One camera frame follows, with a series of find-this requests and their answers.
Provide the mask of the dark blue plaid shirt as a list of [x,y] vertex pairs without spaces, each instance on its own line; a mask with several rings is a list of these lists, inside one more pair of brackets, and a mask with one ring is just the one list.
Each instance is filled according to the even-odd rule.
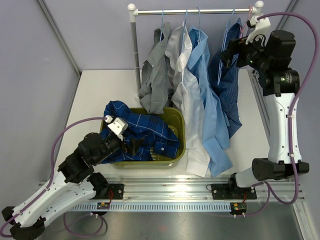
[[145,138],[136,155],[130,155],[117,150],[102,161],[103,164],[111,164],[123,161],[152,161],[151,151],[171,159],[177,156],[181,145],[179,139],[159,116],[152,114],[134,113],[122,101],[110,101],[103,113],[104,116],[119,117],[128,123],[124,131],[124,140],[130,138]]

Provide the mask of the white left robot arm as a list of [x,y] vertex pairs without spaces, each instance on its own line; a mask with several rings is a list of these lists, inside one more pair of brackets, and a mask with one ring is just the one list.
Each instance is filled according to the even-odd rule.
[[135,155],[144,141],[131,138],[126,144],[114,133],[107,138],[99,133],[87,134],[34,195],[18,206],[2,210],[6,224],[11,225],[10,237],[35,240],[52,221],[74,206],[110,196],[108,181],[94,167],[118,150]]

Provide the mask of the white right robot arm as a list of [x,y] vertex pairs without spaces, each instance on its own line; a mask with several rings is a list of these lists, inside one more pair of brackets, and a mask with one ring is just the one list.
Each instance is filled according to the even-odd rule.
[[254,158],[250,168],[230,176],[226,190],[232,198],[253,193],[258,183],[296,178],[310,171],[310,165],[302,160],[297,137],[300,76],[289,67],[295,46],[293,33],[274,30],[269,38],[259,34],[252,41],[248,37],[232,39],[220,55],[227,68],[237,55],[237,67],[250,66],[257,71],[269,116],[268,156]]

